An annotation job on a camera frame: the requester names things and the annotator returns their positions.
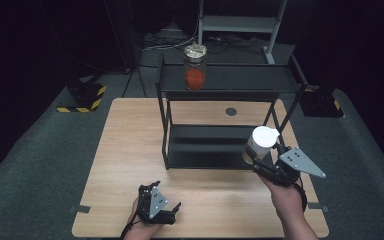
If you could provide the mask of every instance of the jar lid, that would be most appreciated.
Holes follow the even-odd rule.
[[[200,63],[207,57],[207,48],[204,45],[198,45],[196,42],[193,42],[192,45],[185,47],[183,57],[188,62]]]

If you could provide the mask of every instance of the shelf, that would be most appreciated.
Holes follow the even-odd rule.
[[[174,100],[253,100],[273,101],[280,93],[296,93],[299,86],[287,65],[208,64],[204,88],[185,87],[181,64],[164,64],[159,82],[164,97]]]
[[[179,126],[170,128],[171,168],[250,169],[242,150],[255,126]]]
[[[204,15],[203,31],[272,33],[274,17],[237,17]]]
[[[185,87],[183,64],[165,64],[164,56],[160,55],[157,69],[155,85],[164,129],[162,154],[167,170],[249,169],[242,151],[257,127],[230,123],[228,126],[176,124],[172,118],[172,101],[270,102],[261,125],[266,125],[272,117],[282,143],[282,131],[308,85],[294,56],[286,65],[207,64],[204,88],[196,91]],[[282,93],[295,94],[295,99],[279,122],[274,106]]]

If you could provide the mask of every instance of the glass jar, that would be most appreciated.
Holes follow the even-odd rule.
[[[189,90],[200,90],[205,83],[207,48],[195,42],[183,51],[185,85]]]

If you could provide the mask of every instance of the black base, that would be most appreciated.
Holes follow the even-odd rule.
[[[332,95],[322,96],[318,92],[304,92],[299,101],[306,117],[341,118],[344,116],[339,104]]]

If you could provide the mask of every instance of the wrist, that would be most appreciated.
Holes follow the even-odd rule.
[[[132,228],[127,231],[124,240],[149,240],[152,236],[153,232],[150,232],[149,229],[133,225]]]

